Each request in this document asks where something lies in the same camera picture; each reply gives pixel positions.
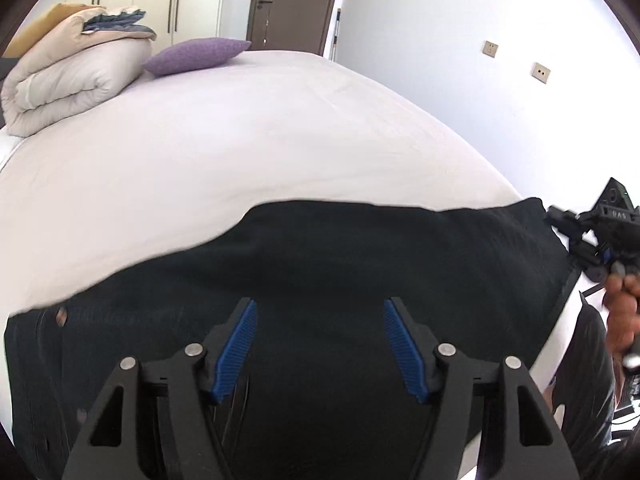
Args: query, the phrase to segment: mattress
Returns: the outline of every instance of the mattress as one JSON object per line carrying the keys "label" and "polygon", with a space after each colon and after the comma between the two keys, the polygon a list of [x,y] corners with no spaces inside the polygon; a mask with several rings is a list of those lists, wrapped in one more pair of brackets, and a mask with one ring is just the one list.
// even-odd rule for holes
{"label": "mattress", "polygon": [[0,171],[22,143],[22,137],[9,135],[6,126],[0,128]]}
{"label": "mattress", "polygon": [[[63,300],[214,238],[252,206],[296,198],[444,210],[520,196],[461,137],[382,85],[312,54],[245,52],[210,70],[143,77],[15,150],[0,172],[0,315]],[[532,369],[538,386],[579,309],[574,294]],[[0,399],[8,429],[4,360]]]}

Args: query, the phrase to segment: black towel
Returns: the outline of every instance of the black towel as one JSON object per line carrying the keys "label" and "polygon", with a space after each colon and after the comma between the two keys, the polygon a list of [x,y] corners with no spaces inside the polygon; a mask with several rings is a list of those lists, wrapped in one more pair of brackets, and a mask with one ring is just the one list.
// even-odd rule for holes
{"label": "black towel", "polygon": [[15,444],[37,476],[60,478],[83,414],[121,358],[168,357],[251,296],[258,332],[230,458],[236,477],[408,478],[433,413],[404,389],[383,300],[402,297],[417,322],[469,356],[513,354],[530,367],[578,277],[544,216],[538,199],[446,212],[257,206],[215,240],[12,317]]}

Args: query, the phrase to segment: wall socket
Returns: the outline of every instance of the wall socket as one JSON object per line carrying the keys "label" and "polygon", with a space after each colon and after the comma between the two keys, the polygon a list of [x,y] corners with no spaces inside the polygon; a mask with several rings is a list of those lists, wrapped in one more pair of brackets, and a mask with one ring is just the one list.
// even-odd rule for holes
{"label": "wall socket", "polygon": [[483,54],[487,54],[488,56],[495,57],[495,53],[498,51],[498,46],[495,43],[491,43],[491,41],[484,42],[484,48],[482,49]]}
{"label": "wall socket", "polygon": [[549,79],[549,74],[551,74],[551,70],[549,70],[546,66],[540,65],[540,63],[536,63],[533,66],[533,72],[531,75],[536,79],[542,81],[546,85],[546,80]]}

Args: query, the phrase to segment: beige comforter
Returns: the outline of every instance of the beige comforter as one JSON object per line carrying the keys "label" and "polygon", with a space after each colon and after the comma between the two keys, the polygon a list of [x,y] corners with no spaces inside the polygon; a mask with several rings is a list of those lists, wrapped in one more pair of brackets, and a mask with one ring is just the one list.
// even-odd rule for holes
{"label": "beige comforter", "polygon": [[0,98],[9,133],[33,135],[114,97],[137,78],[151,55],[153,32],[82,30],[98,14],[134,10],[138,7],[82,10],[36,43],[2,86]]}

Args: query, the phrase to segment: cable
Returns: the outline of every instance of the cable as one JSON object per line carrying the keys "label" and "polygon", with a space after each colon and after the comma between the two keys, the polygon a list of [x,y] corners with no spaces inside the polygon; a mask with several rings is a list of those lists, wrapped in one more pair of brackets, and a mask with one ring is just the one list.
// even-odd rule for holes
{"label": "cable", "polygon": [[636,418],[640,418],[640,413],[638,413],[636,416],[634,416],[634,417],[632,417],[632,418],[630,418],[630,419],[628,419],[628,420],[625,420],[624,422],[614,422],[614,421],[612,420],[612,421],[610,422],[610,424],[611,424],[612,426],[619,426],[620,424],[628,424],[628,423],[630,423],[632,420],[636,420]]}

